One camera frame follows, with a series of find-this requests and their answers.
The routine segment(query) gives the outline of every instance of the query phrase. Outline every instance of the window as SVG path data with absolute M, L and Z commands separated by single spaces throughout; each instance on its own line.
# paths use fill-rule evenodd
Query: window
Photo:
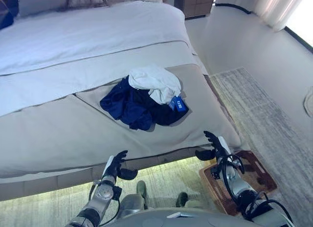
M 299 6 L 296 8 L 296 10 L 289 18 L 286 25 L 287 31 L 291 30 L 291 32 L 295 33 L 309 46 L 311 46 L 311 49 L 313 46 L 312 15 L 313 15 L 313 0 L 302 0 Z

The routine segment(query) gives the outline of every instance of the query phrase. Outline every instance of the bed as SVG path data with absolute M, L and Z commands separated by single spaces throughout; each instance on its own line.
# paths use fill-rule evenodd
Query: bed
M 170 5 L 129 1 L 31 16 L 0 30 L 0 43 L 0 200 L 96 179 L 124 149 L 129 168 L 152 165 L 140 158 L 184 157 L 181 149 L 207 146 L 203 130 L 243 147 L 183 13 Z M 190 111 L 168 127 L 131 130 L 99 101 L 131 69 L 150 64 L 178 77 Z

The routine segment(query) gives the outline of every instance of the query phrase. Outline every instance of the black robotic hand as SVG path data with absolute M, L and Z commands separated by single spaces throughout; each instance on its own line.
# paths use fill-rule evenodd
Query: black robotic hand
M 124 179 L 124 180 L 134 179 L 138 174 L 137 170 L 132 171 L 132 170 L 125 169 L 125 168 L 121 169 L 122 163 L 125 162 L 124 158 L 126 157 L 127 152 L 128 152 L 127 150 L 124 150 L 124 151 L 118 153 L 113 158 L 112 163 L 106 169 L 103 176 L 111 175 L 115 179 L 116 179 L 116 177 L 119 177 L 119 178 Z
M 204 131 L 205 136 L 208 138 L 207 140 L 211 142 L 211 145 L 215 150 L 204 150 L 204 151 L 195 151 L 195 154 L 198 159 L 202 161 L 211 160 L 219 158 L 220 156 L 225 155 L 225 149 L 222 147 L 220 140 L 213 133 Z

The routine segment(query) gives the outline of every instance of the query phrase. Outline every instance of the nightstand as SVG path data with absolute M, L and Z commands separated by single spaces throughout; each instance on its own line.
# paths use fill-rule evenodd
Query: nightstand
M 188 18 L 204 17 L 209 14 L 213 0 L 175 0 L 174 6 L 179 8 Z

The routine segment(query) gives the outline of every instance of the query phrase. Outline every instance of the wooden tray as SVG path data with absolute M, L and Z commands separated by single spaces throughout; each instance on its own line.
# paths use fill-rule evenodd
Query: wooden tray
M 239 172 L 240 176 L 257 192 L 263 190 L 268 194 L 277 188 L 274 179 L 251 151 L 239 151 L 235 154 L 242 159 L 246 171 L 244 175 Z M 223 180 L 215 180 L 211 175 L 210 168 L 215 165 L 216 163 L 199 171 L 201 181 L 208 188 L 219 211 L 236 216 L 239 214 L 237 206 L 232 201 Z

